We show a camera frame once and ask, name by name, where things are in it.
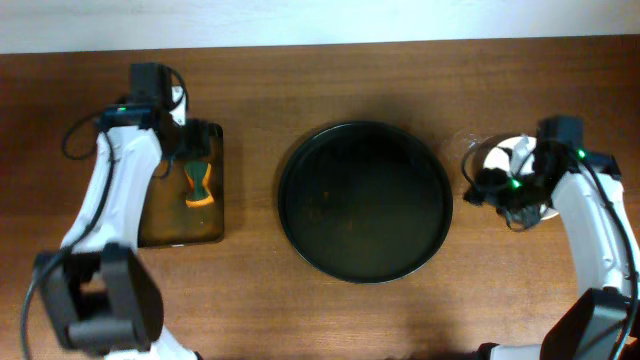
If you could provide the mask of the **white plate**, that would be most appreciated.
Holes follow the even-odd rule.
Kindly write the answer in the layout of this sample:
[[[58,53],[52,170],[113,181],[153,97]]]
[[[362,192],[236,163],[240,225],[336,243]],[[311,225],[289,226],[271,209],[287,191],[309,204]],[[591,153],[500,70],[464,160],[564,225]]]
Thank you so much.
[[[490,148],[487,155],[482,160],[482,169],[500,169],[504,170],[511,174],[509,169],[509,157],[510,153],[507,153],[506,150],[510,150],[507,147],[508,140],[517,136],[508,136],[506,139],[498,140],[497,145]],[[546,221],[551,218],[556,217],[559,213],[546,205],[542,205],[540,208],[541,221]]]

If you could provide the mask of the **orange green sponge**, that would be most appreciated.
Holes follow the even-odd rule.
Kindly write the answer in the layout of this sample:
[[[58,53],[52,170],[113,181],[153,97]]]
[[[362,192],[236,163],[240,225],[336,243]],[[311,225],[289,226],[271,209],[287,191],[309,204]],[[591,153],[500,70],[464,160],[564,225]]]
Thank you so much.
[[[212,205],[215,200],[209,187],[212,166],[208,162],[190,161],[184,166],[190,188],[185,203],[189,208]]]

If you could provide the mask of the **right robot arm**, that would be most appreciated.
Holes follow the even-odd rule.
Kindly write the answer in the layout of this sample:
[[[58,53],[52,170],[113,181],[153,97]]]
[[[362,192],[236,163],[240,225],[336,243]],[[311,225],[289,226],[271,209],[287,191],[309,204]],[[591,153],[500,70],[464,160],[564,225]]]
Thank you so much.
[[[481,345],[476,359],[636,359],[639,356],[639,246],[624,206],[614,156],[584,146],[584,123],[539,122],[533,136],[499,135],[470,147],[481,158],[466,202],[495,208],[514,232],[561,219],[578,290],[576,303],[541,343]]]

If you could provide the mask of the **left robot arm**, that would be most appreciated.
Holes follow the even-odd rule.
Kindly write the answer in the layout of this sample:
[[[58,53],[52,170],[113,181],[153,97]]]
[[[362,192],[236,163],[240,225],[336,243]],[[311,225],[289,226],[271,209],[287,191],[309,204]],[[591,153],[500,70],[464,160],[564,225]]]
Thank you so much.
[[[23,355],[31,356],[28,315],[39,296],[59,345],[103,359],[197,359],[164,324],[161,293],[137,256],[149,184],[162,161],[185,161],[188,207],[211,205],[205,162],[210,130],[189,120],[181,75],[160,63],[133,64],[130,92],[97,114],[95,167],[80,211],[56,252],[41,252],[22,305]]]

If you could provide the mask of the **black rectangular tray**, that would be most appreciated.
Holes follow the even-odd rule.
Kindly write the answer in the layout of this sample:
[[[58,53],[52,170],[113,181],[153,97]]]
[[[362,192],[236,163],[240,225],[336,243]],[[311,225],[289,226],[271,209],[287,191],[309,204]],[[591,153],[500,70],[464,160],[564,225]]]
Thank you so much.
[[[165,159],[156,168],[149,185],[140,221],[141,248],[215,243],[224,237],[224,136],[220,125],[209,125],[211,154],[196,159]],[[189,208],[190,193],[184,166],[190,161],[212,166],[209,187],[215,202]]]

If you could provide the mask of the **round black tray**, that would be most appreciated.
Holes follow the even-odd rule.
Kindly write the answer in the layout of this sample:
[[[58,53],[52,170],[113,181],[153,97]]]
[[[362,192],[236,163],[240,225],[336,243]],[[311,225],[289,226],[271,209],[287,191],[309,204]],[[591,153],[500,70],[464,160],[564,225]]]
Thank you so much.
[[[282,169],[278,216],[318,271],[356,284],[405,277],[450,230],[453,194],[434,151],[390,124],[353,121],[305,139]]]

